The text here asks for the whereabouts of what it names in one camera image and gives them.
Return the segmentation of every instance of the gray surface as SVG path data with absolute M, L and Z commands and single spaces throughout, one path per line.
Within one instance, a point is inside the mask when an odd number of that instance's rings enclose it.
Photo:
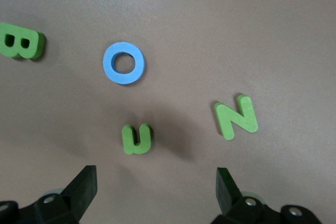
M 0 21 L 48 39 L 41 61 L 0 57 L 0 199 L 25 206 L 96 164 L 82 224 L 207 224 L 220 166 L 275 210 L 334 222 L 335 13 L 335 0 L 0 0 Z M 102 69 L 123 40 L 148 63 L 127 87 Z M 259 131 L 228 142 L 212 106 L 240 93 Z M 154 146 L 125 155 L 122 127 L 143 122 Z

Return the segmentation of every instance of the silver screw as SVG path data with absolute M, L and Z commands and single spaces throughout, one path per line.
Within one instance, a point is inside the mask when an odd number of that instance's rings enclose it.
M 294 216 L 302 216 L 302 212 L 299 208 L 291 207 L 289 208 L 289 212 Z
M 0 212 L 6 210 L 7 208 L 8 208 L 7 204 L 0 206 Z
M 53 200 L 54 200 L 54 196 L 50 196 L 48 198 L 45 198 L 44 201 L 43 201 L 43 203 L 44 204 L 48 204 L 48 203 L 52 202 Z
M 257 205 L 256 201 L 254 199 L 251 199 L 251 198 L 246 199 L 245 202 L 250 207 L 254 207 L 255 205 Z

